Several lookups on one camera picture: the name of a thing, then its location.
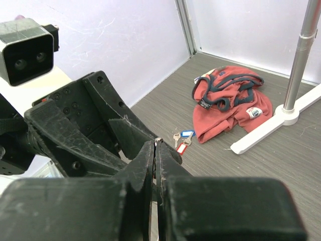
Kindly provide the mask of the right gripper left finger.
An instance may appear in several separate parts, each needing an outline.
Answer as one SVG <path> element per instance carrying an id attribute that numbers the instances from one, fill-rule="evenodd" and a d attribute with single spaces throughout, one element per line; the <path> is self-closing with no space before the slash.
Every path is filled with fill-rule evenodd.
<path id="1" fill-rule="evenodd" d="M 153 142 L 111 178 L 25 178 L 1 196 L 1 240 L 150 240 Z"/>

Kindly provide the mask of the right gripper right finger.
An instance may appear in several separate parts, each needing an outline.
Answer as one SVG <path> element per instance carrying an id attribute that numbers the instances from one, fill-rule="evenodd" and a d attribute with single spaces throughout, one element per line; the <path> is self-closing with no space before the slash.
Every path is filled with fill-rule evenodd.
<path id="1" fill-rule="evenodd" d="M 195 177 L 155 144 L 160 240 L 307 240 L 287 186 L 267 177 Z"/>

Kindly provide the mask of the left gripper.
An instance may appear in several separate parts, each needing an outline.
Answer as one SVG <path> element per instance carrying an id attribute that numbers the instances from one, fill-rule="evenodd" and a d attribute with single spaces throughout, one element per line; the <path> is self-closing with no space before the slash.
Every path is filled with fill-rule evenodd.
<path id="1" fill-rule="evenodd" d="M 132 160 L 145 142 L 157 138 L 103 71 L 73 81 L 32 106 L 24 114 L 25 121 L 65 177 L 114 176 L 127 165 L 119 151 Z"/>

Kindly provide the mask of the metal keyring with keys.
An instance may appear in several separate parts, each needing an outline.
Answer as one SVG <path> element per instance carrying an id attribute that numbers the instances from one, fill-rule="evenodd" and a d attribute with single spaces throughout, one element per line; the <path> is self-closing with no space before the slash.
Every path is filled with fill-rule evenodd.
<path id="1" fill-rule="evenodd" d="M 154 140 L 154 154 L 155 154 L 155 149 L 156 149 L 156 146 L 157 146 L 158 142 L 161 143 L 162 141 L 163 141 L 163 139 L 161 137 L 155 138 L 155 140 Z"/>

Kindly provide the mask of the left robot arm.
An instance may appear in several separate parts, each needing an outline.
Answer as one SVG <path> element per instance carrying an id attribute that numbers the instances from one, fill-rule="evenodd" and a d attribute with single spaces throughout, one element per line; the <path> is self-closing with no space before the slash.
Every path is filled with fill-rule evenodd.
<path id="1" fill-rule="evenodd" d="M 23 174 L 36 155 L 64 177 L 112 177 L 159 141 L 103 71 L 55 88 L 19 114 L 1 98 L 1 173 Z"/>

